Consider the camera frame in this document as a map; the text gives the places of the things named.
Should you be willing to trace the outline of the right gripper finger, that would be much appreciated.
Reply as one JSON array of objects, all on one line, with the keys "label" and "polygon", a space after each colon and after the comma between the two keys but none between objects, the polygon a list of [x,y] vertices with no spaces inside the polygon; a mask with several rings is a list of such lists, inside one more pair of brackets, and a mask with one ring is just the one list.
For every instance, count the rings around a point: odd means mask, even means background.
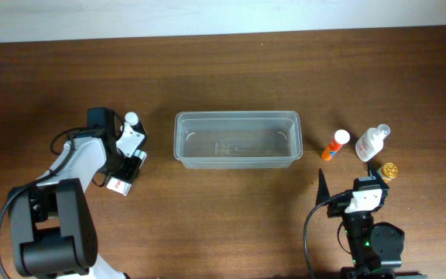
[{"label": "right gripper finger", "polygon": [[318,189],[315,205],[319,205],[330,199],[330,193],[328,190],[327,182],[324,176],[324,172],[320,168],[318,171]]},{"label": "right gripper finger", "polygon": [[382,179],[382,177],[380,176],[380,174],[377,172],[377,169],[374,168],[373,164],[371,161],[369,161],[367,163],[367,167],[368,167],[368,172],[369,172],[369,176],[373,177],[374,181],[381,187],[381,188],[385,188],[386,187],[386,182]]}]

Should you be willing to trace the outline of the white spray bottle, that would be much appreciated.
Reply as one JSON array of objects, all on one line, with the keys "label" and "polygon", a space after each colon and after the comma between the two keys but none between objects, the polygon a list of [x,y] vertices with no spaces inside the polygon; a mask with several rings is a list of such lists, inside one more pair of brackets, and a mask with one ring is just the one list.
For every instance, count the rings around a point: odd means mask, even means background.
[{"label": "white spray bottle", "polygon": [[360,161],[371,160],[383,148],[384,140],[389,134],[390,128],[386,124],[369,128],[355,144],[355,152]]}]

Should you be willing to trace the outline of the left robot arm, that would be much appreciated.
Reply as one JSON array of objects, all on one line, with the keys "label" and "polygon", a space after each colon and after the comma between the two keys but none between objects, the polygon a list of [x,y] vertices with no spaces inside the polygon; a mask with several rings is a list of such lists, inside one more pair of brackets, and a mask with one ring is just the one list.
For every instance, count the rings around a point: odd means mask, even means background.
[{"label": "left robot arm", "polygon": [[103,119],[62,134],[67,139],[57,160],[13,188],[1,210],[0,230],[9,217],[15,268],[23,277],[126,278],[98,253],[85,192],[101,173],[106,188],[127,195],[146,159],[146,131],[138,120],[117,126]]}]

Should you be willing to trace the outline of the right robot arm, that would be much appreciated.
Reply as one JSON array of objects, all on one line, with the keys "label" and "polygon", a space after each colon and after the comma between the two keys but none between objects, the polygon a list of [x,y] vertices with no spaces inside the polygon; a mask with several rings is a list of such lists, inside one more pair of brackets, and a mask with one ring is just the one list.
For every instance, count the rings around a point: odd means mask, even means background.
[{"label": "right robot arm", "polygon": [[388,222],[375,223],[372,214],[384,206],[389,194],[388,184],[371,163],[368,175],[354,180],[351,189],[336,195],[328,190],[324,173],[318,172],[318,190],[313,215],[327,208],[328,218],[340,218],[345,231],[352,267],[340,269],[341,278],[426,278],[418,272],[398,274],[402,266],[405,233]]}]

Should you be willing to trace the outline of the black bottle white cap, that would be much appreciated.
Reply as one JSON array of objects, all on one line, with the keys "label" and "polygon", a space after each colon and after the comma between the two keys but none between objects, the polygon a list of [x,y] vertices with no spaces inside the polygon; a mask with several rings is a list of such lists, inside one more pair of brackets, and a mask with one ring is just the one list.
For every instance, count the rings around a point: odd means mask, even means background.
[{"label": "black bottle white cap", "polygon": [[142,126],[141,119],[135,112],[127,112],[125,114],[125,122],[135,129]]}]

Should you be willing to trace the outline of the white Panadol medicine box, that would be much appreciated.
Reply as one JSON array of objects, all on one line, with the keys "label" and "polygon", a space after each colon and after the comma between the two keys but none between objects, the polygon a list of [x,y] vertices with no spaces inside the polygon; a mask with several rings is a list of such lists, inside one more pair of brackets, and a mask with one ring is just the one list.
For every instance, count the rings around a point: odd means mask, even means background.
[{"label": "white Panadol medicine box", "polygon": [[136,150],[131,157],[125,157],[120,168],[107,173],[106,188],[126,196],[147,158],[143,150]]}]

